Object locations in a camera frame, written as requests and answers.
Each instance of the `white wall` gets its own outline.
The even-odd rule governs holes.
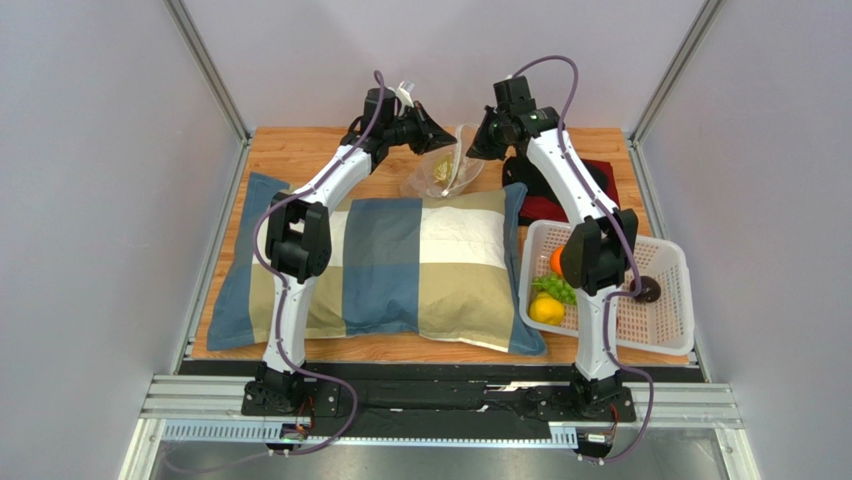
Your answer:
[[[115,478],[237,143],[162,2],[0,18],[0,477]]]
[[[631,129],[702,0],[186,0],[250,128],[348,125],[380,69],[442,124],[480,121],[491,85],[543,55],[580,67],[569,125]],[[529,75],[559,109],[571,77]]]
[[[644,152],[764,478],[849,478],[852,4],[727,2]]]

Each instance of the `green grapes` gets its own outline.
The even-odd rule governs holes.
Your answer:
[[[548,295],[566,305],[577,305],[577,295],[574,289],[564,278],[555,273],[542,275],[533,279],[533,287],[539,292],[547,292]]]

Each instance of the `wooden table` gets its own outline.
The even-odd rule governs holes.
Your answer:
[[[211,352],[207,350],[207,331],[213,317],[213,305],[228,267],[234,258],[240,215],[245,201],[249,172],[259,172],[285,180],[292,185],[302,185],[310,180],[328,162],[337,148],[343,128],[260,128],[248,157],[246,170],[222,251],[192,349],[193,358],[244,359],[262,358],[266,344],[251,345]],[[650,235],[650,227],[642,205],[639,187],[633,174],[622,133],[611,128],[570,129],[571,139],[580,156],[587,160],[600,160],[612,165],[618,196],[623,208],[633,208],[639,216],[639,233]],[[399,185],[421,161],[404,147],[391,149],[388,158],[366,180],[350,193],[352,198],[398,197]],[[471,183],[465,193],[494,190],[501,187],[502,163],[488,162],[482,173]],[[520,232],[521,241],[526,229]],[[573,363],[577,354],[577,339],[544,333],[548,353],[542,357],[510,355],[464,343],[435,342],[416,334],[367,335],[346,339],[307,340],[307,357],[320,361],[352,362],[436,362],[436,363]],[[685,364],[686,357],[660,355],[629,348],[619,348],[622,361],[633,364]]]

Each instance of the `perforated basket bottom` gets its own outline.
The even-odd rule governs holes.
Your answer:
[[[556,248],[565,245],[570,234],[570,231],[563,229],[547,230],[541,251],[533,252],[536,256],[536,277],[551,273],[550,256]],[[646,269],[654,260],[658,249],[656,245],[637,239],[633,256],[643,275],[648,275]],[[678,282],[678,265],[672,265],[657,275],[649,276],[659,282],[663,290],[662,295],[651,304],[641,304],[631,298],[619,297],[616,338],[620,341],[659,345],[684,335],[680,320],[682,312],[679,299],[683,292]],[[627,272],[622,289],[627,290],[632,280],[633,273]],[[566,305],[565,318],[559,326],[574,331],[578,329],[576,306]]]

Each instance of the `clear plastic bag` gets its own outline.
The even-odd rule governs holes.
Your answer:
[[[482,171],[484,160],[468,158],[477,125],[456,127],[455,145],[431,152],[399,186],[403,197],[449,198],[460,194]]]

